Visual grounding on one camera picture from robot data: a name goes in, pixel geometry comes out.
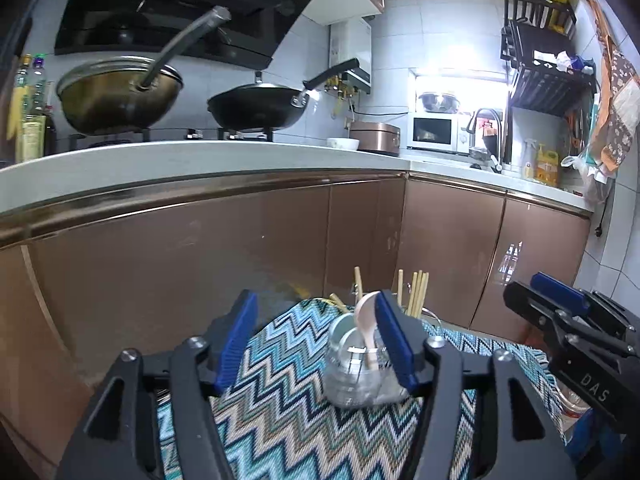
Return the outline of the blue gloved right hand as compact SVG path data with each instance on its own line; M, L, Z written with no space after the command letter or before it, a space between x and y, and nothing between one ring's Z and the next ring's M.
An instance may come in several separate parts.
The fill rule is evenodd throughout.
M605 418L590 408L575 422L565 449L576 468L589 468L614 458L622 449L622 438Z

